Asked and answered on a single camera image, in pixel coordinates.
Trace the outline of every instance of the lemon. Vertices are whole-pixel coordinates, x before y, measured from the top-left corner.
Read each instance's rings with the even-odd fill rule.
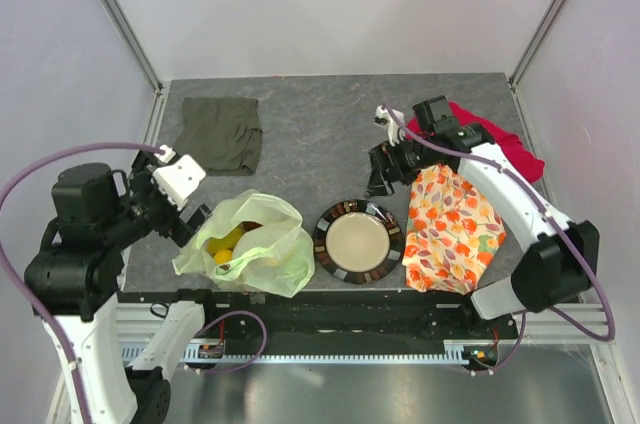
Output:
[[[232,256],[233,253],[229,249],[222,249],[221,251],[215,253],[215,255],[213,256],[213,260],[217,265],[221,266],[222,264],[226,264],[227,262],[229,262]]]
[[[210,256],[213,257],[218,253],[218,251],[222,251],[224,249],[233,249],[234,247],[236,247],[236,244],[243,235],[244,231],[242,230],[242,228],[236,227],[222,239],[216,239],[215,237],[212,237],[207,241],[206,251]]]

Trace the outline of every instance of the white wall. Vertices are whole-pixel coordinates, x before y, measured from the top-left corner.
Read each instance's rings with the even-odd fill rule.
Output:
[[[508,72],[551,0],[119,0],[160,77]]]
[[[551,190],[601,234],[599,277],[640,391],[640,0],[569,0],[520,88]]]
[[[99,0],[0,0],[0,183],[33,160],[99,140],[139,140],[153,93]],[[94,158],[128,165],[131,153]],[[68,160],[18,187],[0,240],[24,270],[54,216]],[[0,272],[0,421],[44,422],[59,365],[28,303]]]

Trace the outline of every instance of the ceramic plate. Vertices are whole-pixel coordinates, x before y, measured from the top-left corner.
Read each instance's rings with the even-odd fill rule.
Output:
[[[377,281],[402,259],[404,238],[393,215],[375,202],[339,202],[313,231],[316,261],[335,278],[352,284]]]

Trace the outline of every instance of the pale green plastic bag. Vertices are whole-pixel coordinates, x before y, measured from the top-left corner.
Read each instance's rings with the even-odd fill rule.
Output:
[[[205,251],[210,237],[223,238],[244,221],[262,227],[240,238],[228,266]],[[211,217],[173,260],[176,274],[204,274],[225,291],[263,291],[293,297],[315,270],[313,241],[302,216],[279,197],[253,189],[220,202]]]

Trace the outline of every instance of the orange floral cloth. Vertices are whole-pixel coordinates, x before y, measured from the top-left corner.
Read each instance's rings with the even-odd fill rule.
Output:
[[[411,186],[407,286],[473,291],[506,237],[487,198],[445,165],[424,169]]]

